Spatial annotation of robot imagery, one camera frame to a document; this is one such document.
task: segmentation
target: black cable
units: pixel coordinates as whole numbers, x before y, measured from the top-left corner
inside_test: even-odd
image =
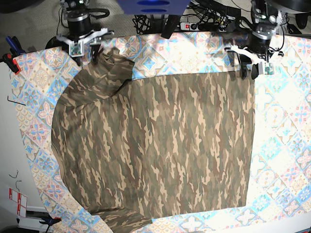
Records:
[[[244,25],[242,25],[242,22],[245,22],[249,28],[247,28],[247,27],[245,27]],[[236,26],[236,28],[237,28],[240,32],[243,32],[243,33],[249,33],[250,30],[254,31],[254,26],[253,26],[253,24],[252,24],[250,21],[248,21],[248,19],[245,18],[245,17],[240,17],[240,18],[238,18],[238,19],[235,21],[235,26]]]
[[[205,18],[207,16],[207,12],[206,13],[204,13],[204,15],[203,15],[203,17],[200,19],[200,21],[199,22],[197,22],[195,25],[196,25],[196,27],[195,28],[197,28],[198,27],[198,25],[200,25],[200,23],[202,23],[202,21],[203,21],[203,19]]]
[[[59,8],[59,11],[58,11],[58,24],[57,24],[57,28],[56,28],[56,35],[58,35],[58,28],[59,28],[59,24],[60,24],[60,10],[62,9],[62,7]]]
[[[64,28],[69,28],[68,26],[65,26],[63,22],[63,9],[62,9],[62,14],[60,15],[60,23],[62,24]]]
[[[14,179],[16,179],[17,175],[18,175],[18,170],[17,170],[17,173],[16,173],[16,176],[15,176],[15,177],[13,177],[13,176],[11,176],[11,175],[9,174],[9,176],[12,177],[12,178],[14,178]]]
[[[282,43],[282,46],[279,48],[279,50],[278,50],[278,51],[281,51],[281,49],[283,48],[284,43],[285,43],[285,34],[284,34],[283,27],[281,27],[281,29],[282,29],[282,33],[283,33],[283,43]]]
[[[198,12],[196,9],[194,9],[193,11],[196,13],[196,15],[198,16],[199,19],[201,19],[202,16],[204,15],[202,12]]]
[[[290,22],[290,18],[288,17],[288,13],[286,13],[285,15],[286,15],[286,22],[281,24],[281,26],[288,24]]]
[[[18,190],[18,192],[20,192],[20,191],[19,191],[19,188],[17,187],[17,183],[18,183],[18,182],[21,182],[21,181],[16,181],[16,182],[15,182],[15,187],[16,187],[16,189]]]
[[[108,9],[105,8],[89,8],[87,9],[87,12],[89,13],[103,13],[101,15],[93,15],[93,14],[89,14],[91,17],[95,18],[95,19],[100,19],[100,18],[106,18],[110,15],[110,11]]]
[[[241,8],[241,7],[239,7],[233,0],[231,0],[231,1],[233,2],[234,5],[236,5],[236,7],[240,8],[241,10],[244,10],[244,11],[246,11],[246,12],[251,12],[251,11],[247,11],[247,10],[245,10],[245,9],[243,9],[243,8]]]
[[[48,228],[47,228],[47,230],[45,231],[45,233],[47,233],[47,232],[48,232],[49,228],[50,228],[50,226],[48,226]]]
[[[187,7],[187,9],[202,9],[202,10],[205,10],[205,7],[202,7],[201,5],[193,5],[193,6]]]
[[[150,22],[146,15],[138,15],[134,17],[135,18],[132,19],[132,22],[134,23],[134,28],[136,28],[137,34],[143,34],[150,29]]]
[[[242,25],[244,28],[248,29],[248,27],[245,27],[245,25],[243,25],[243,21],[241,21],[241,25]]]
[[[208,23],[209,20],[210,20],[210,14],[208,14],[208,18],[207,18],[207,20],[206,20],[206,23]]]
[[[209,21],[209,19],[211,18],[212,16],[212,19],[213,19],[213,22],[215,22],[215,20],[219,17],[216,12],[214,10],[211,10],[209,9],[208,7],[205,8],[205,10],[207,11],[207,16],[208,16],[208,19],[207,19],[207,22]],[[219,17],[219,19],[221,19],[221,17],[224,17],[226,16],[226,14],[224,12],[218,12],[221,16]]]
[[[283,33],[283,43],[282,43],[282,46],[279,49],[274,49],[272,47],[269,47],[269,49],[273,50],[274,52],[280,52],[281,49],[284,47],[284,44],[285,44],[285,34],[284,34],[283,27],[281,27],[281,29],[282,29],[282,33]]]
[[[191,16],[197,16],[197,14],[187,14],[187,15],[182,15],[181,17],[191,17]]]

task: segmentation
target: table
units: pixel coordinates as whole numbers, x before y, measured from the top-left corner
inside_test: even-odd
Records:
[[[174,33],[128,36],[103,42],[135,61],[133,79],[152,76],[239,70],[224,47],[245,38],[231,34]],[[271,46],[282,44],[275,37]],[[311,211],[311,40],[285,37],[284,57],[275,62],[277,74],[255,81],[255,135],[247,205],[240,208],[154,219],[137,230],[149,232],[212,231],[259,224]],[[89,61],[86,48],[84,64]],[[91,216],[68,192],[51,150],[52,116],[58,98],[80,68],[54,48],[17,58],[22,71],[11,74],[12,98],[26,155],[40,197],[52,217],[61,217],[57,232],[111,230]]]

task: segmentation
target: tile-patterned fabric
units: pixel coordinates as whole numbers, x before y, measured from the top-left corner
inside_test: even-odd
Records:
[[[133,67],[116,51],[102,53],[57,102],[52,151],[72,196],[115,233],[152,218],[245,206],[255,128],[250,75],[127,82]]]
[[[225,53],[224,47],[244,38],[232,37],[175,33],[166,40],[153,34],[114,38],[103,45],[117,47],[120,54],[134,60],[133,79],[141,79],[238,70],[237,59]],[[271,46],[279,47],[282,40],[275,38]],[[136,233],[209,232],[311,211],[311,40],[286,37],[283,51],[285,56],[274,64],[277,73],[255,81],[255,135],[246,206],[154,219]],[[16,104],[19,128],[44,206],[52,217],[62,218],[54,230],[110,233],[64,187],[51,150],[51,115],[80,68],[59,48],[25,54],[17,62],[22,71],[10,75],[13,99],[26,104]]]

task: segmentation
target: floor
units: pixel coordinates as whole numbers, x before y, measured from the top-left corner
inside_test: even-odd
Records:
[[[219,0],[219,2],[235,7],[231,0]],[[251,7],[250,0],[235,0],[235,3],[246,10]],[[110,16],[99,22],[102,26],[114,30],[115,36],[136,34],[132,22],[133,16],[124,15],[116,0],[91,0],[90,6],[110,10]],[[56,34],[58,10],[59,1],[45,0],[39,6],[23,13],[0,14],[0,54],[9,52],[10,47],[5,41],[8,35],[17,36],[26,51],[44,49],[46,43]],[[242,16],[250,19],[249,12],[242,11]],[[60,26],[59,31],[65,33],[66,29]],[[311,32],[311,23],[305,32]]]

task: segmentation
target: camouflage fabric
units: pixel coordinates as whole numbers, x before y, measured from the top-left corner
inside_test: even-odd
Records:
[[[56,105],[52,149],[73,197],[116,233],[244,206],[254,82],[239,72],[131,81],[133,65],[102,53]]]

